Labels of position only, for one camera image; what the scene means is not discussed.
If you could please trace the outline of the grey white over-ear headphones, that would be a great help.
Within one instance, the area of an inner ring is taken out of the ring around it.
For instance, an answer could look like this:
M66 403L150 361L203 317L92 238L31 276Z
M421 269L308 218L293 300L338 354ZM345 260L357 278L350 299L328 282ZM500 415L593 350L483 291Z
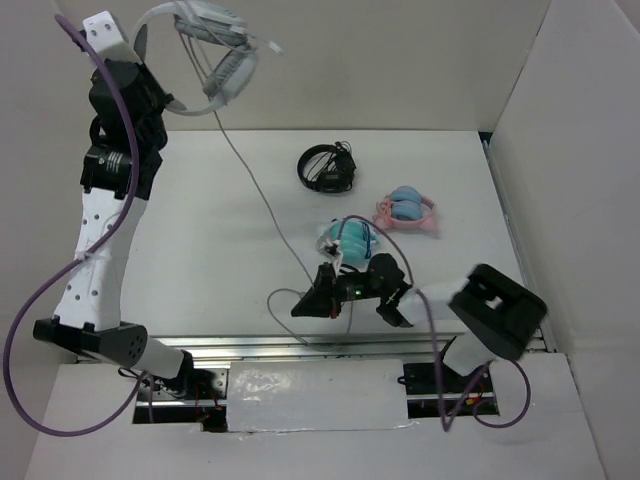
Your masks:
M162 16L173 19L173 28L207 100L201 107L170 100L167 109L179 116L204 116L234 100L257 68L260 46L283 53L279 44L251 32L241 16L225 7L207 1L169 1L148 10L134 27L133 48L142 59L147 56L148 27Z

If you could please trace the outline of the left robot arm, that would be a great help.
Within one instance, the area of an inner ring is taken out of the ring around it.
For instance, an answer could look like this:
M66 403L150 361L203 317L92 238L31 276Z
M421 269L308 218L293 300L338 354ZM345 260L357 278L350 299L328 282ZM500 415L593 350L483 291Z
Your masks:
M79 356L151 374L170 396L182 399L197 383L192 355L164 345L121 314L122 281L162 164L160 152L167 143L162 113L172 97L141 63L109 60L106 67L129 113L139 156L132 156L116 101L95 71L89 101L96 115L80 180L77 264L54 314L36 321L33 336Z

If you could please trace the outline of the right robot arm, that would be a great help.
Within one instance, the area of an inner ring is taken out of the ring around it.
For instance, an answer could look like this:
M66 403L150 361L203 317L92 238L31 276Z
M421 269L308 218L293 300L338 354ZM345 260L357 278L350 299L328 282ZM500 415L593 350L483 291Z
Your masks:
M548 313L546 303L488 264L478 264L461 288L438 308L425 291L405 280L395 258L376 254L363 271L335 271L325 262L315 280L292 308L293 317L335 318L346 302L377 299L376 313L394 328L425 322L435 328L438 313L455 315L467 328L440 354L438 385L454 392L478 367L496 359L517 361Z

